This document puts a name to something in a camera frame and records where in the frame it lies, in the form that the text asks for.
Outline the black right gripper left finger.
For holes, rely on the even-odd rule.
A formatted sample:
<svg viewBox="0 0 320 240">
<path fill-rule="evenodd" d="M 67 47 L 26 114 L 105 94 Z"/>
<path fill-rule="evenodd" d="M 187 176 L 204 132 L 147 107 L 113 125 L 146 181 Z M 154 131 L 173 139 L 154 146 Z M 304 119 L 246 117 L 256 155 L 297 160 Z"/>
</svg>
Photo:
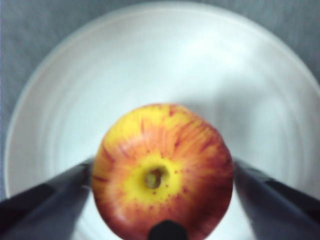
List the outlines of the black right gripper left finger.
<svg viewBox="0 0 320 240">
<path fill-rule="evenodd" d="M 93 159 L 0 203 L 2 240 L 69 240 L 91 190 Z"/>
</svg>

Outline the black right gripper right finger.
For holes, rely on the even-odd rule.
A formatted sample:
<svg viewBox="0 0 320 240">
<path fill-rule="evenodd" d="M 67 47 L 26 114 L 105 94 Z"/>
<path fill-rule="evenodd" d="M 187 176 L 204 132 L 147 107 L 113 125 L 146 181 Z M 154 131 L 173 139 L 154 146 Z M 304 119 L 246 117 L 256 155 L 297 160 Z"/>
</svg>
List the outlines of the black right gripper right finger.
<svg viewBox="0 0 320 240">
<path fill-rule="evenodd" d="M 318 240 L 320 201 L 235 159 L 234 183 L 258 240 Z"/>
</svg>

